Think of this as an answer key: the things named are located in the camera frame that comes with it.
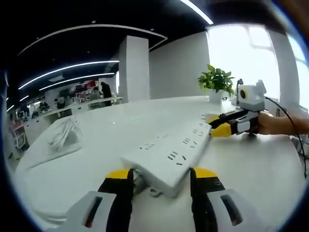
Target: cable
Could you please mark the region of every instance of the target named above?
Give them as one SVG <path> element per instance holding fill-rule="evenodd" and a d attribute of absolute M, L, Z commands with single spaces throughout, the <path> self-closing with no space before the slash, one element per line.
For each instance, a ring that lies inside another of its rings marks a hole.
<path fill-rule="evenodd" d="M 271 98 L 268 98 L 268 97 L 265 97 L 265 99 L 267 100 L 270 100 L 272 103 L 274 103 L 276 106 L 278 106 L 284 113 L 285 115 L 287 115 L 287 117 L 289 118 L 289 120 L 291 121 L 294 129 L 295 129 L 295 132 L 297 134 L 297 137 L 299 139 L 299 143 L 300 143 L 300 146 L 301 146 L 301 150 L 302 150 L 302 158 L 303 158 L 303 161 L 304 161 L 304 177 L 305 179 L 307 178 L 307 166 L 306 166 L 306 156 L 305 156 L 305 150 L 304 150 L 304 147 L 303 147 L 303 142 L 301 141 L 301 138 L 300 138 L 300 135 L 298 133 L 298 130 L 297 130 L 297 126 L 295 125 L 295 123 L 293 122 L 293 120 L 291 119 L 291 117 L 289 116 L 289 114 L 286 112 L 286 110 L 280 106 L 278 103 L 276 103 L 274 100 L 272 100 Z"/>

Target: white tabletop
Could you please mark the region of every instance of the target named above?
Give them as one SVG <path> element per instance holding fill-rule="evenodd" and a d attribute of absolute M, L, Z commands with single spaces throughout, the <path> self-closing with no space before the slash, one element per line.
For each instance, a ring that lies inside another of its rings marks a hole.
<path fill-rule="evenodd" d="M 94 103 L 98 103 L 98 102 L 108 102 L 108 101 L 112 101 L 112 100 L 121 100 L 122 97 L 110 97 L 110 98 L 100 98 L 100 99 L 96 99 L 96 100 L 92 100 L 92 101 L 86 101 L 83 102 L 81 104 L 94 104 Z"/>
<path fill-rule="evenodd" d="M 60 113 L 62 111 L 66 111 L 66 110 L 69 110 L 69 109 L 70 109 L 70 106 L 62 108 L 62 109 L 56 109 L 56 110 L 47 111 L 47 112 L 39 115 L 39 117 L 46 117 L 46 116 L 54 115 L 54 114 L 57 114 L 57 113 Z"/>
<path fill-rule="evenodd" d="M 109 172 L 122 168 L 120 157 L 182 122 L 205 113 L 234 107 L 207 103 L 205 97 L 140 101 L 105 107 L 76 115 L 83 132 L 83 148 L 39 165 L 47 150 L 46 136 L 56 121 L 27 150 L 16 169 L 25 180 L 22 194 L 37 209 L 64 213 L 90 190 L 97 190 Z M 306 182 L 298 154 L 287 136 L 246 134 L 211 138 L 199 167 L 215 171 L 226 189 L 234 189 L 257 209 L 267 225 L 279 227 L 292 213 Z M 43 228 L 55 225 L 40 219 Z M 176 199 L 151 198 L 148 191 L 133 201 L 130 231 L 195 231 L 191 213 L 189 179 Z"/>

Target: black ceiling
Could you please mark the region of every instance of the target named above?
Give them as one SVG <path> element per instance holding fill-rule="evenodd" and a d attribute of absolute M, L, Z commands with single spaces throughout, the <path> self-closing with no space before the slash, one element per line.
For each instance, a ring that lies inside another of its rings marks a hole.
<path fill-rule="evenodd" d="M 191 2 L 202 9 L 215 25 L 253 22 L 266 24 L 274 30 L 282 30 L 260 1 Z M 27 94 L 38 94 L 38 89 L 51 84 L 48 79 L 61 74 L 46 76 L 22 90 L 17 90 L 25 82 L 44 73 L 73 64 L 117 59 L 119 45 L 127 35 L 148 38 L 149 47 L 163 40 L 160 36 L 132 29 L 96 27 L 69 30 L 39 41 L 55 31 L 100 24 L 129 26 L 147 31 L 153 29 L 153 32 L 168 38 L 154 48 L 156 49 L 176 39 L 204 31 L 205 27 L 209 26 L 180 0 L 21 1 L 13 2 L 4 12 L 1 16 L 2 34 L 5 36 L 2 36 L 0 68 L 8 71 L 8 96 L 15 102 Z M 38 42 L 23 51 L 36 41 Z M 117 70 L 118 64 L 100 64 L 66 70 L 62 75 L 71 79 Z"/>

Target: human arm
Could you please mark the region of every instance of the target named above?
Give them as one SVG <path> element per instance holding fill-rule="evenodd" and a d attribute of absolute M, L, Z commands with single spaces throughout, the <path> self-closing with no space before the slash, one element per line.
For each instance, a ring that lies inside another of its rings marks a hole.
<path fill-rule="evenodd" d="M 299 134 L 309 134 L 309 119 L 291 116 Z M 295 128 L 288 117 L 273 117 L 261 112 L 258 116 L 259 134 L 296 135 Z"/>

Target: yellow grip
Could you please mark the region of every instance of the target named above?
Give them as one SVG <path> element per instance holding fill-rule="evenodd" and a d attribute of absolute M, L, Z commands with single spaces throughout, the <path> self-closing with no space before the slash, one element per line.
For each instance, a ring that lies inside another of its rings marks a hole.
<path fill-rule="evenodd" d="M 229 137 L 232 135 L 231 125 L 226 123 L 221 124 L 216 129 L 211 131 L 212 137 Z"/>
<path fill-rule="evenodd" d="M 207 122 L 208 124 L 210 124 L 210 123 L 212 123 L 213 121 L 218 120 L 218 119 L 219 119 L 219 116 L 216 116 L 216 117 L 213 117 L 213 118 L 211 118 L 211 119 L 209 119 L 209 120 L 206 120 L 206 122 Z"/>
<path fill-rule="evenodd" d="M 217 174 L 211 170 L 194 167 L 193 170 L 197 178 L 208 178 L 208 177 L 217 177 Z"/>
<path fill-rule="evenodd" d="M 113 178 L 113 179 L 127 179 L 127 175 L 130 169 L 119 169 L 109 173 L 106 178 Z"/>

